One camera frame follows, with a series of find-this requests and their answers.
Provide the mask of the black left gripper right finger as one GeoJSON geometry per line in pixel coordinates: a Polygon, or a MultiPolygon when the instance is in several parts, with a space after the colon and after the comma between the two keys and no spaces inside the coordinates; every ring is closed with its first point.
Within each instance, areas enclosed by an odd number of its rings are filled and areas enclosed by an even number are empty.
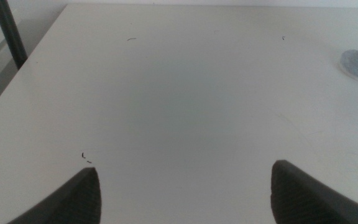
{"type": "Polygon", "coordinates": [[[270,206],[276,223],[358,223],[358,203],[286,160],[272,166],[270,206]]]}

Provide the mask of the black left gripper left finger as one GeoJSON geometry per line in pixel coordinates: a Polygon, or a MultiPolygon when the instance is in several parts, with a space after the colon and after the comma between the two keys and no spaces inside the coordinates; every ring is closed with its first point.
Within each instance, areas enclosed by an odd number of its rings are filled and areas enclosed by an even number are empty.
{"type": "Polygon", "coordinates": [[[11,224],[99,224],[101,189],[94,167],[79,171],[11,224]]]}

